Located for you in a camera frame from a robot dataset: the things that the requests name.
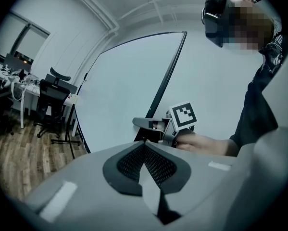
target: white label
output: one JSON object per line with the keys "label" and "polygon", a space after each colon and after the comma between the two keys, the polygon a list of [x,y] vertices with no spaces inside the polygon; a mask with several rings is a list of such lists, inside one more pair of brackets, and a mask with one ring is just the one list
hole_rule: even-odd
{"label": "white label", "polygon": [[76,184],[72,182],[64,182],[54,197],[43,208],[40,213],[40,217],[48,222],[54,222],[56,218],[63,212],[76,189]]}
{"label": "white label", "polygon": [[51,106],[48,106],[46,115],[47,116],[51,116],[52,115],[52,107]]}
{"label": "white label", "polygon": [[226,165],[226,164],[219,164],[219,163],[216,163],[214,161],[211,161],[208,166],[210,167],[214,167],[214,168],[217,168],[217,169],[221,169],[221,170],[224,170],[224,171],[229,171],[231,169],[231,166],[230,165]]}

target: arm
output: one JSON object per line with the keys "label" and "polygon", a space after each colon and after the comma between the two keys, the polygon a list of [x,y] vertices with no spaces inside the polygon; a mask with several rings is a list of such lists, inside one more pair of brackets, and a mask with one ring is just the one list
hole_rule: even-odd
{"label": "arm", "polygon": [[239,152],[239,148],[233,140],[214,140],[189,129],[180,131],[176,141],[178,149],[202,154],[237,156]]}

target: white backdrop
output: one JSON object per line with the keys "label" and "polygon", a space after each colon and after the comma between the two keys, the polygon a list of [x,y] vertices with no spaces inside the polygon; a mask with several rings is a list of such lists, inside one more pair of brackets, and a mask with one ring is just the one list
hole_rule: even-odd
{"label": "white backdrop", "polygon": [[91,152],[132,142],[145,117],[183,33],[134,40],[101,54],[84,82],[75,106]]}
{"label": "white backdrop", "polygon": [[206,38],[201,20],[130,28],[119,43],[168,31],[187,31],[188,36],[155,118],[164,117],[171,105],[191,101],[197,118],[194,131],[217,140],[229,139],[236,131],[248,84],[263,56],[217,47]]}

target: black mesh panel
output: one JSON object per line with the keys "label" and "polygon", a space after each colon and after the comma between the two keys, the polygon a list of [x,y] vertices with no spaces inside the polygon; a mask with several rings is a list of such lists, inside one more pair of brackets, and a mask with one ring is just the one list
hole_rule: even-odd
{"label": "black mesh panel", "polygon": [[118,170],[126,177],[139,181],[140,169],[145,163],[149,173],[158,186],[176,172],[176,165],[156,153],[146,145],[137,148],[119,160]]}
{"label": "black mesh panel", "polygon": [[139,181],[139,172],[144,163],[143,145],[136,148],[117,163],[118,170],[128,178]]}
{"label": "black mesh panel", "polygon": [[150,148],[146,148],[145,165],[155,183],[160,186],[160,184],[162,184],[176,172],[177,167],[172,161],[166,159]]}

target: white wall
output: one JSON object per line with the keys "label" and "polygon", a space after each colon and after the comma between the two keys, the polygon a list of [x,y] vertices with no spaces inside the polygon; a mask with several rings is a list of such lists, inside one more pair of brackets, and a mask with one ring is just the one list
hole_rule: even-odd
{"label": "white wall", "polygon": [[190,100],[198,120],[195,131],[215,139],[228,139],[236,130],[247,85],[262,64],[259,53],[238,54],[218,48],[205,37],[204,27],[197,21],[129,28],[113,44],[183,30],[188,35],[155,117],[164,117],[164,110],[170,105]]}
{"label": "white wall", "polygon": [[80,0],[18,0],[11,11],[50,32],[33,65],[32,73],[44,78],[53,67],[63,75],[75,74],[106,31]]}

